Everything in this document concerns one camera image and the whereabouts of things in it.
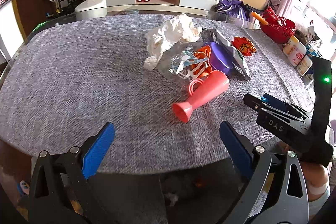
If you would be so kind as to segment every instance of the metal screw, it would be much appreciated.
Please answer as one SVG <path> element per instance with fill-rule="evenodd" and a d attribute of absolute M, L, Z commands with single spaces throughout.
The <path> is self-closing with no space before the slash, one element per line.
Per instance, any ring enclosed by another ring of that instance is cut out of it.
<path fill-rule="evenodd" d="M 47 152 L 45 150 L 40 152 L 40 157 L 44 158 L 47 155 Z"/>
<path fill-rule="evenodd" d="M 78 153 L 78 151 L 79 151 L 78 146 L 73 146 L 73 147 L 70 148 L 70 153 L 71 154 L 76 154 L 76 153 Z"/>
<path fill-rule="evenodd" d="M 288 151 L 288 155 L 292 158 L 295 157 L 295 153 L 292 150 Z"/>
<path fill-rule="evenodd" d="M 257 146 L 257 147 L 255 148 L 255 150 L 256 150 L 258 153 L 263 153 L 263 152 L 265 152 L 265 148 L 263 148 L 262 146 Z"/>

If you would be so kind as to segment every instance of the white trash can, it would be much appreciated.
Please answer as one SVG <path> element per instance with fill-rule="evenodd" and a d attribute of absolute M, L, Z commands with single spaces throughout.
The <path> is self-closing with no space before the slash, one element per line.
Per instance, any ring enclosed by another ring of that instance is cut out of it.
<path fill-rule="evenodd" d="M 106 0 L 86 0 L 75 8 L 76 19 L 84 20 L 107 15 Z"/>

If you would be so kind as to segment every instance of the crumpled tissue paper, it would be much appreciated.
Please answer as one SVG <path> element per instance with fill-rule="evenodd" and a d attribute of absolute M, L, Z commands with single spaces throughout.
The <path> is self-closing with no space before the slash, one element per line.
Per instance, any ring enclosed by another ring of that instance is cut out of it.
<path fill-rule="evenodd" d="M 174 17 L 149 31 L 147 33 L 147 51 L 150 57 L 146 58 L 143 67 L 147 70 L 154 70 L 165 51 L 179 41 L 198 41 L 201 32 L 202 28 L 196 28 L 191 17 L 186 14 Z"/>

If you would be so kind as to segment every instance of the purple plastic container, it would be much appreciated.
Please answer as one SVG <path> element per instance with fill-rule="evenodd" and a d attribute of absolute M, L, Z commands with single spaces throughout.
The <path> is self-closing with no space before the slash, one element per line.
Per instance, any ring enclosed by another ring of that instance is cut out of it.
<path fill-rule="evenodd" d="M 230 75 L 230 71 L 233 68 L 233 59 L 226 52 L 226 50 L 216 42 L 210 42 L 208 45 L 211 48 L 211 55 L 209 62 L 212 66 L 212 70 L 220 70 L 226 75 Z"/>

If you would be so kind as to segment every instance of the red woven basket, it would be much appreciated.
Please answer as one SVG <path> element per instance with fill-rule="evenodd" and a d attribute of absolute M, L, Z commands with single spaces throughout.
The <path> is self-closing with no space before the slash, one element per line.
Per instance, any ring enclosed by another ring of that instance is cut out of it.
<path fill-rule="evenodd" d="M 262 14 L 268 25 L 260 24 L 260 29 L 275 43 L 285 44 L 295 33 L 295 23 L 284 17 L 275 14 L 271 7 L 268 7 Z"/>

